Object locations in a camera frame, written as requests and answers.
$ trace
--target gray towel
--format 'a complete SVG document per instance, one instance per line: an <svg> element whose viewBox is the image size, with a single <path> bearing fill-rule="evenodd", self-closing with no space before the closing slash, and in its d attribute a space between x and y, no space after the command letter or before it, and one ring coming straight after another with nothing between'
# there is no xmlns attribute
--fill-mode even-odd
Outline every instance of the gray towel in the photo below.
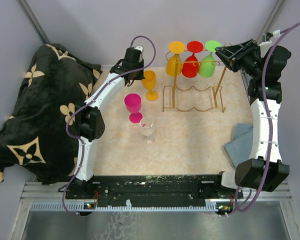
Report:
<svg viewBox="0 0 300 240"><path fill-rule="evenodd" d="M253 130L253 124L237 124L232 141L224 145L235 167L249 159L252 150Z"/></svg>

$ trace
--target pink wine glass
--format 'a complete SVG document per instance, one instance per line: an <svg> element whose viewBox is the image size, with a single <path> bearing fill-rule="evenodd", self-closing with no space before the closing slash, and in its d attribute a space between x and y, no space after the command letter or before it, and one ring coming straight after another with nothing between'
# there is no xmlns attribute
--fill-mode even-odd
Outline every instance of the pink wine glass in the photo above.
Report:
<svg viewBox="0 0 300 240"><path fill-rule="evenodd" d="M141 97L136 93L130 93L124 98L126 109L131 113L130 121L134 124L140 123L142 114L139 112L141 109Z"/></svg>

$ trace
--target beige table surface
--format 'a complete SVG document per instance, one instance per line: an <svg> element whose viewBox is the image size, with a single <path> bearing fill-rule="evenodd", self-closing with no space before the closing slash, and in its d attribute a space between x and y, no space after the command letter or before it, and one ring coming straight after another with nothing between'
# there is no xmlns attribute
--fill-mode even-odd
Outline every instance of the beige table surface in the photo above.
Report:
<svg viewBox="0 0 300 240"><path fill-rule="evenodd" d="M206 88L217 85L223 71L217 66L213 77L178 77L178 86ZM95 175L179 175L179 174L217 174L233 169L224 145L231 141L236 124L252 123L252 113L241 75L226 71L222 82L222 99L226 107L208 112L192 110L180 112L166 109L162 112L162 91L164 85L172 85L173 78L168 76L165 67L152 67L156 73L159 98L148 101L147 92L140 81L121 90L102 113L105 132L98 140L94 161ZM103 69L96 90L106 79L109 69ZM147 144L140 132L139 124L129 121L124 98L129 93L137 93L142 99L141 113L155 121L155 141ZM171 91L165 92L169 105ZM180 108L196 106L207 109L211 105L210 92L177 92Z"/></svg>

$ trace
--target floral blanket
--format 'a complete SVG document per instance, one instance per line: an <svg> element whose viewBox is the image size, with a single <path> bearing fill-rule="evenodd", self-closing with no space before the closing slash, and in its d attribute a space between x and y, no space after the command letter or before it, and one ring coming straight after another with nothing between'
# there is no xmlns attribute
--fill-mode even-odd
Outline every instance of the floral blanket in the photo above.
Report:
<svg viewBox="0 0 300 240"><path fill-rule="evenodd" d="M90 97L101 65L71 55L59 44L42 45L21 83L11 117L0 130L0 183L4 169L18 164L42 184L64 180L74 169L78 140L66 122ZM75 117L70 132L76 134Z"/></svg>

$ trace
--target white wall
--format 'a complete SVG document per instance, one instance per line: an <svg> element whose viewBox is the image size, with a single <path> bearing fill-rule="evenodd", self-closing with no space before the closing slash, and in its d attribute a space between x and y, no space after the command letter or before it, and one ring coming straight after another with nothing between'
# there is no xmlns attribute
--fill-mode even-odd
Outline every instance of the white wall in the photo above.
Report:
<svg viewBox="0 0 300 240"><path fill-rule="evenodd" d="M157 47L154 66L165 66L172 41L239 44L257 38L276 0L27 0L51 42L85 61L113 65L133 37ZM144 40L145 61L152 56Z"/></svg>
<svg viewBox="0 0 300 240"><path fill-rule="evenodd" d="M41 40L16 0L0 0L0 129L11 115L20 84ZM8 238L26 180L20 166L6 168L0 183L0 240Z"/></svg>
<svg viewBox="0 0 300 240"><path fill-rule="evenodd" d="M271 30L286 29L300 22L300 0L287 0ZM278 134L282 161L290 165L288 177L293 199L300 214L300 26L280 43L292 56L282 72L282 104Z"/></svg>

